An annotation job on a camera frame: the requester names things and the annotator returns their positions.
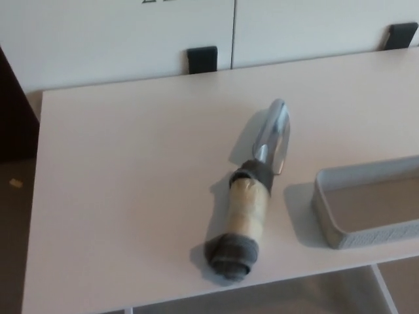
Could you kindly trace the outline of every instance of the table top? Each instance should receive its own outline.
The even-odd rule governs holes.
[[[419,154],[419,49],[44,93],[24,314],[128,306],[419,255],[419,239],[329,249],[310,209],[316,173]],[[259,260],[214,276],[228,177],[264,110],[291,116]]]

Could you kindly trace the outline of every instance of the wooden handle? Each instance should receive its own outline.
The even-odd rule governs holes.
[[[227,233],[248,236],[259,244],[269,198],[269,191],[258,180],[235,180],[230,188]]]

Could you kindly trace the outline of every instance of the dark floor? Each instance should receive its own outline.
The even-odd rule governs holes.
[[[0,313],[21,314],[35,160],[0,165]],[[22,187],[10,184],[19,180]]]

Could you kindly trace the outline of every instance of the white table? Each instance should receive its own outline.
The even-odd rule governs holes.
[[[419,49],[44,93],[23,314],[101,313],[419,255],[419,239],[334,251],[309,203],[316,173],[419,154]],[[259,261],[224,285],[201,244],[261,114],[291,138]]]

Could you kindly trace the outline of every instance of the gray tray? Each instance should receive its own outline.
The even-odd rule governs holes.
[[[419,156],[321,170],[312,200],[334,249],[419,234]]]

